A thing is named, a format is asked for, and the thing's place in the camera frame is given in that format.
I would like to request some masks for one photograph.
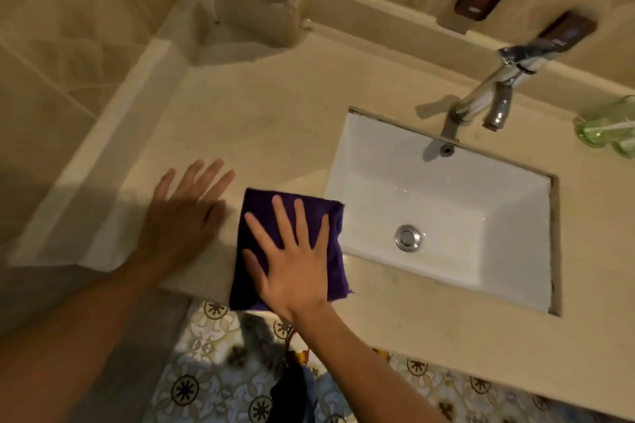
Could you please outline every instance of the marble countertop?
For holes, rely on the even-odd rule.
[[[257,53],[231,63],[224,54],[217,64],[213,48],[202,50],[85,265],[123,260],[142,213],[130,207],[142,207],[168,167],[221,156],[237,174],[228,220],[218,242],[167,286],[226,302],[246,187],[321,196],[350,106],[438,133],[443,114],[417,113],[476,84],[326,29],[294,49]],[[635,419],[635,164],[585,147],[572,118],[518,95],[504,130],[473,124],[459,133],[464,144],[560,176],[561,318],[351,256],[354,294],[335,308],[374,347]]]

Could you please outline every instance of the gray floor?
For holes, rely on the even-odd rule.
[[[79,266],[11,268],[0,282],[0,335],[90,283],[99,273]],[[69,423],[137,423],[174,347],[191,299],[155,291],[137,309],[135,325]]]

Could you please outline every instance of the folded cloth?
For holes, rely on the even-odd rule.
[[[251,234],[247,223],[244,221],[244,215],[251,212],[262,227],[265,228],[267,234],[274,241],[275,245],[282,248],[282,239],[275,221],[274,208],[271,204],[271,198],[276,194],[282,197],[282,203],[286,209],[286,213],[291,221],[291,226],[295,230],[295,209],[293,202],[301,199],[304,203],[304,211],[307,216],[307,226],[309,227],[309,242],[311,247],[315,246],[318,240],[319,228],[322,223],[322,216],[328,214],[329,235],[328,247],[326,250],[326,268],[328,276],[328,300],[346,298],[351,292],[349,283],[344,274],[344,260],[342,259],[342,249],[337,242],[337,237],[342,232],[342,215],[344,214],[344,205],[338,201],[329,201],[321,198],[313,198],[310,196],[301,196],[297,194],[278,193],[275,191],[261,191],[250,187],[244,192],[242,201],[242,210],[240,215],[240,223],[238,225],[238,242],[236,250],[236,265],[234,270],[234,283],[229,295],[229,307],[231,309],[269,309],[267,305],[258,297],[256,290],[251,281],[251,277],[247,272],[242,258],[242,250],[251,250],[256,257],[265,273],[269,271],[267,258],[265,253],[258,246],[258,242]]]

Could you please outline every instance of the white rectangular sink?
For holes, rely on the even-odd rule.
[[[342,250],[548,312],[551,179],[441,144],[348,115],[324,195],[346,206]]]

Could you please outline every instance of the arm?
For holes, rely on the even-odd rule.
[[[168,171],[128,260],[0,339],[0,407],[6,421],[64,420],[102,372],[139,299],[198,256],[216,234],[224,214],[218,199],[234,177],[230,171],[209,188],[222,164],[215,161],[199,178],[203,162],[192,164],[170,199],[175,171]]]
[[[247,270],[260,297],[295,327],[327,367],[357,419],[364,423],[447,423],[349,330],[326,301],[328,216],[322,218],[312,249],[302,201],[295,201],[297,242],[279,196],[274,196],[273,207],[284,249],[277,248],[258,220],[246,214],[247,225],[267,256],[269,274],[265,275],[249,250],[243,251]]]

